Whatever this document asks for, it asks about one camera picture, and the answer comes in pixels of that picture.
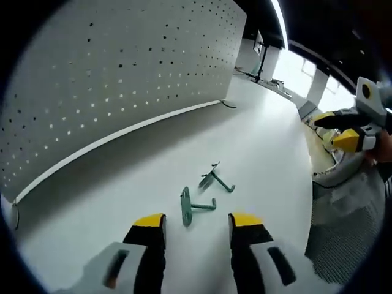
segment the metal bracket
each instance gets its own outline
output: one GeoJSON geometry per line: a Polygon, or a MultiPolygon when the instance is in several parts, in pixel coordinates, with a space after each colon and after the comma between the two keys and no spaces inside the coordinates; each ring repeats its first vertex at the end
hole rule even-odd
{"type": "Polygon", "coordinates": [[[181,212],[183,214],[183,224],[185,227],[189,227],[192,223],[192,208],[200,208],[207,210],[215,210],[216,209],[216,200],[213,198],[212,205],[201,205],[201,204],[192,204],[190,202],[190,193],[189,188],[185,187],[183,192],[181,193],[181,212]]]}
{"type": "Polygon", "coordinates": [[[216,174],[215,174],[215,168],[220,164],[220,161],[217,164],[212,164],[213,169],[210,171],[210,173],[206,175],[202,175],[204,179],[199,183],[199,188],[204,188],[207,189],[208,186],[216,179],[219,184],[225,187],[226,191],[229,193],[232,193],[235,189],[235,185],[232,185],[231,188],[229,188],[216,174]]]}

